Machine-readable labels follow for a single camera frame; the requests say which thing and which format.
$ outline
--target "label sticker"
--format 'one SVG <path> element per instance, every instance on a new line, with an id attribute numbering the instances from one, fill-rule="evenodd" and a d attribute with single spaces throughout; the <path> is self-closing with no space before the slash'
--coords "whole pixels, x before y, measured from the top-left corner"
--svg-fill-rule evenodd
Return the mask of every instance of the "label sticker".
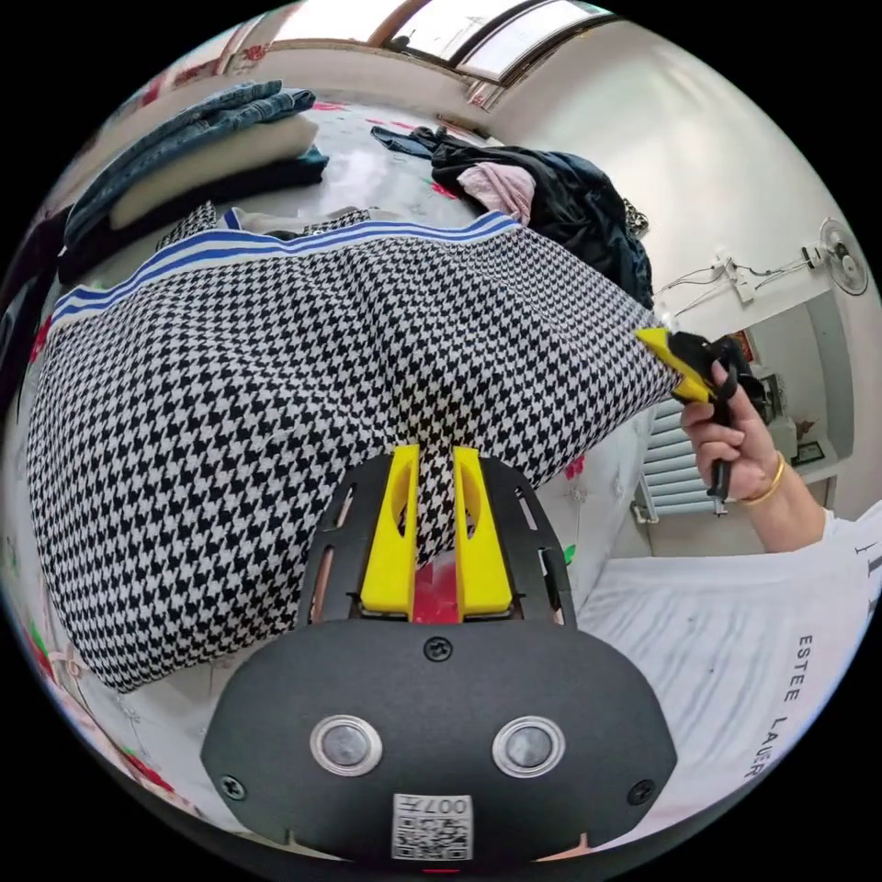
<path id="1" fill-rule="evenodd" d="M 471 797 L 396 793 L 392 857 L 401 861 L 468 861 L 473 844 Z"/>

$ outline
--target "screw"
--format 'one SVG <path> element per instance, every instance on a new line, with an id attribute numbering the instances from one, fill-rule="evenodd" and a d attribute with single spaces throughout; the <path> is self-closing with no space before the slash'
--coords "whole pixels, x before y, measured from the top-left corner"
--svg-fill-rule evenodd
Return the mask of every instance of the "screw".
<path id="1" fill-rule="evenodd" d="M 423 646 L 423 655 L 430 662 L 446 662 L 453 655 L 453 644 L 445 637 L 431 637 Z"/>
<path id="2" fill-rule="evenodd" d="M 225 775 L 220 780 L 220 787 L 229 799 L 241 802 L 245 799 L 245 788 L 231 775 Z"/>
<path id="3" fill-rule="evenodd" d="M 638 781 L 628 790 L 628 802 L 632 806 L 642 806 L 655 793 L 655 782 L 649 778 Z"/>

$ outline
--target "wall fan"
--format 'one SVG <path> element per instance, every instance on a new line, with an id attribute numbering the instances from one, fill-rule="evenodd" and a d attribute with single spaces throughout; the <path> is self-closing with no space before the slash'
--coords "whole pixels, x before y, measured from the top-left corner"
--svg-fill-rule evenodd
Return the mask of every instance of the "wall fan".
<path id="1" fill-rule="evenodd" d="M 870 273 L 857 241 L 840 220 L 828 218 L 820 225 L 818 243 L 802 249 L 809 268 L 822 266 L 833 282 L 853 297 L 863 294 L 870 284 Z"/>

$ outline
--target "hand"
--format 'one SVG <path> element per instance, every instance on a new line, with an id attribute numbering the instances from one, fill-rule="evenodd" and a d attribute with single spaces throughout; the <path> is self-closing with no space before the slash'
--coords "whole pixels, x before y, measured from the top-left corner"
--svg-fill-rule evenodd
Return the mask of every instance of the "hand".
<path id="1" fill-rule="evenodd" d="M 722 385 L 726 371 L 719 362 L 714 363 L 713 371 L 714 380 Z M 724 459 L 732 463 L 729 496 L 736 500 L 755 499 L 772 486 L 778 471 L 778 452 L 762 417 L 741 386 L 729 399 L 729 409 L 731 428 L 713 422 L 713 404 L 687 404 L 681 426 L 692 441 L 698 471 L 708 487 L 712 484 L 711 466 L 715 460 Z"/>

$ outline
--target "pile of clothes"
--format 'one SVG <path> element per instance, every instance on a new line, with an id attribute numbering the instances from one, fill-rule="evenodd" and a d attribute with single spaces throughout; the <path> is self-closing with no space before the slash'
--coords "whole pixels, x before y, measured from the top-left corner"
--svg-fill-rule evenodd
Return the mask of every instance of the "pile of clothes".
<path id="1" fill-rule="evenodd" d="M 371 134 L 389 150 L 430 160 L 442 187 L 563 245 L 651 309 L 652 270 L 639 241 L 647 219 L 593 163 L 572 153 L 478 147 L 444 127 L 403 134 L 375 126 Z"/>

